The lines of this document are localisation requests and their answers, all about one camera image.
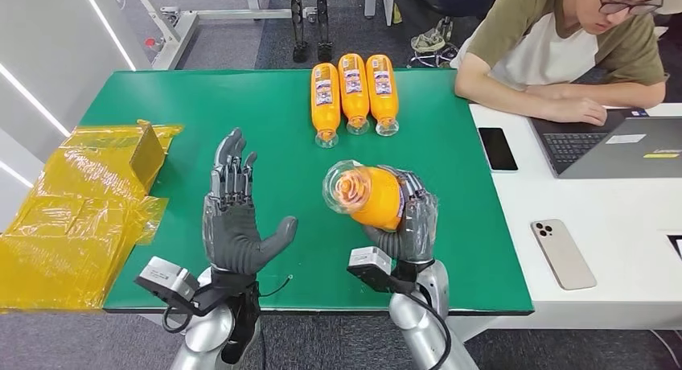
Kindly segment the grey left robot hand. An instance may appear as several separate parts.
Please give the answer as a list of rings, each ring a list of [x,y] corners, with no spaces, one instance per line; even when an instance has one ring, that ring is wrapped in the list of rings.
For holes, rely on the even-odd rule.
[[[293,242],[298,219],[286,216],[275,233],[261,236],[253,202],[257,152],[244,156],[245,146],[236,127],[216,148],[210,187],[203,199],[202,238],[213,268],[254,275]]]

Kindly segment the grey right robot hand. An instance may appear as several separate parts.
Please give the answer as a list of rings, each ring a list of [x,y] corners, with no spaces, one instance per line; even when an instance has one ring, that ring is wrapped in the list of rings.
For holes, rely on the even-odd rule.
[[[432,261],[438,198],[425,188],[420,177],[412,171],[388,165],[380,165],[379,168],[390,173],[399,183],[403,199],[402,216],[395,231],[364,225],[364,234],[393,259],[413,264]]]

